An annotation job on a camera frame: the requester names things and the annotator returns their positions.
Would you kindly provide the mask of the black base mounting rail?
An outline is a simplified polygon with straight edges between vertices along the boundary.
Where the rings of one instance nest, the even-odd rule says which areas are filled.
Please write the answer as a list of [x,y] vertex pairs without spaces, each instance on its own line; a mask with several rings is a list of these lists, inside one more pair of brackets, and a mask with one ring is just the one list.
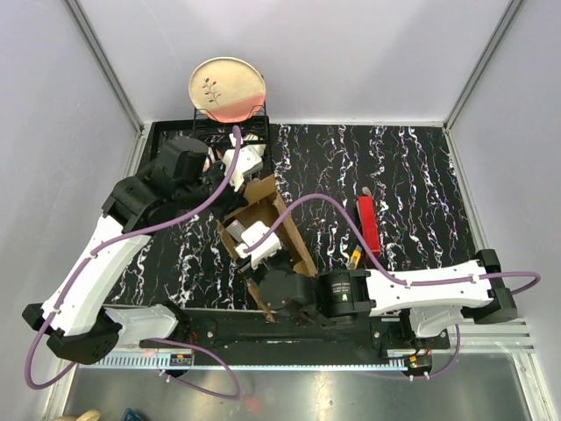
[[170,333],[152,332],[144,340],[168,339],[190,345],[217,349],[234,343],[350,343],[379,356],[401,349],[413,351],[448,350],[451,341],[440,331],[428,339],[416,338],[401,316],[370,318],[343,316],[333,318],[326,325],[306,315],[295,318],[275,314],[274,321],[261,311],[179,309],[167,304],[178,320]]

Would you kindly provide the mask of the red item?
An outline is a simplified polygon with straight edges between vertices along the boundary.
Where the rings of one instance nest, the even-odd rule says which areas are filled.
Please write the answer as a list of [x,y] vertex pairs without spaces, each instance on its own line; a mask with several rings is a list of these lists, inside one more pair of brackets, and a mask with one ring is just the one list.
[[362,236],[368,249],[375,257],[379,257],[381,251],[380,237],[378,234],[373,195],[368,187],[361,188],[361,194],[357,198],[357,210]]

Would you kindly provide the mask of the white box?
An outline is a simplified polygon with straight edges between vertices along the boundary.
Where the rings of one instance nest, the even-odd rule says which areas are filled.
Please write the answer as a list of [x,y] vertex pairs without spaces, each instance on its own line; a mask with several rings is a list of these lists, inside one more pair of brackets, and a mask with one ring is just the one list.
[[236,243],[243,241],[242,234],[245,231],[245,227],[238,220],[233,220],[225,227],[225,229],[232,236]]

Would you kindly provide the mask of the beige pink floral plate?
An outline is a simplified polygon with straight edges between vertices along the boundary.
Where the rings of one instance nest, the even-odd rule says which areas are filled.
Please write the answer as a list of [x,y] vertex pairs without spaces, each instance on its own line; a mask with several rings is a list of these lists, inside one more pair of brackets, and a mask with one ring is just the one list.
[[266,84],[248,62],[216,57],[193,71],[188,94],[195,109],[206,117],[235,124],[253,117],[265,105]]

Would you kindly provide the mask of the dark blue tray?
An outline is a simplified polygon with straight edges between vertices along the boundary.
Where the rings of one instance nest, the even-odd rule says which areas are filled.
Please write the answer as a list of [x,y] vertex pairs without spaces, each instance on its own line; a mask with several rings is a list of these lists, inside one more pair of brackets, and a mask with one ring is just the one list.
[[135,410],[126,408],[121,421],[143,421],[143,418]]

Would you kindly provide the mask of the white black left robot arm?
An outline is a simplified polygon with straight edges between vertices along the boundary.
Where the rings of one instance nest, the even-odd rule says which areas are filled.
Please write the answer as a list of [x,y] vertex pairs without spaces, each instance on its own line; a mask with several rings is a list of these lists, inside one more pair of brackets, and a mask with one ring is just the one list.
[[246,152],[237,127],[230,138],[231,148],[217,160],[199,139],[171,139],[156,158],[115,185],[65,281],[48,300],[29,304],[23,311],[25,322],[46,339],[54,355],[91,365],[117,346],[158,338],[178,347],[188,340],[188,324],[170,305],[157,303],[120,316],[104,301],[154,233],[203,211],[223,218],[246,205],[244,166],[260,159]]

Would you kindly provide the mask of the yellow utility knife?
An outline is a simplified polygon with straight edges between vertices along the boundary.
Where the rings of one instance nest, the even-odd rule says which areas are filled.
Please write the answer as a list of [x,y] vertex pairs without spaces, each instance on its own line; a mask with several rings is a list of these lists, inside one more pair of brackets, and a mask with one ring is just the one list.
[[351,257],[348,261],[347,268],[350,270],[354,270],[358,267],[359,262],[362,256],[362,248],[360,246],[356,246],[351,254]]

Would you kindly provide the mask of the small white cup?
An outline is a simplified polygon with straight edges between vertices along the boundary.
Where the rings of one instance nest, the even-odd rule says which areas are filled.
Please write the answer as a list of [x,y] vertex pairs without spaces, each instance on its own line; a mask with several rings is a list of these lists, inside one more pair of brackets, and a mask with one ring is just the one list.
[[244,144],[253,147],[258,155],[262,156],[266,150],[266,143],[263,139],[255,134],[247,134],[243,138]]

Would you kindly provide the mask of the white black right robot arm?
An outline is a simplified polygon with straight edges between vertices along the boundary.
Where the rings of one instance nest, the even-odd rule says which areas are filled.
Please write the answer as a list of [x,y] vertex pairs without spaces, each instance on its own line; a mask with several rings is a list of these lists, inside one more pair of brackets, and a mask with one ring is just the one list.
[[279,262],[280,256],[280,251],[260,260],[247,255],[237,262],[268,317],[279,313],[297,323],[332,327],[399,311],[406,319],[398,325],[399,340],[414,348],[465,319],[494,325],[518,316],[514,293],[500,269],[484,262],[495,256],[492,250],[447,268],[397,273],[346,268],[305,275]]

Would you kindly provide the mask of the brown cardboard express box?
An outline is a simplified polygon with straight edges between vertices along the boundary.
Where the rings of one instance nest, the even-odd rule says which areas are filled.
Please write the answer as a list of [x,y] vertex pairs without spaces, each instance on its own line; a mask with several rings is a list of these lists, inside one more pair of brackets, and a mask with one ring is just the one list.
[[[313,301],[313,278],[318,274],[302,236],[291,216],[279,225],[287,209],[273,176],[252,181],[245,187],[249,205],[235,210],[218,223],[220,239],[235,263],[236,273],[258,309],[273,322],[275,314],[295,314]],[[242,242],[236,243],[225,227],[233,220],[244,227]],[[289,252],[289,270],[273,270],[262,281],[245,279],[238,273],[238,260],[251,258],[255,268],[266,257],[284,249]]]

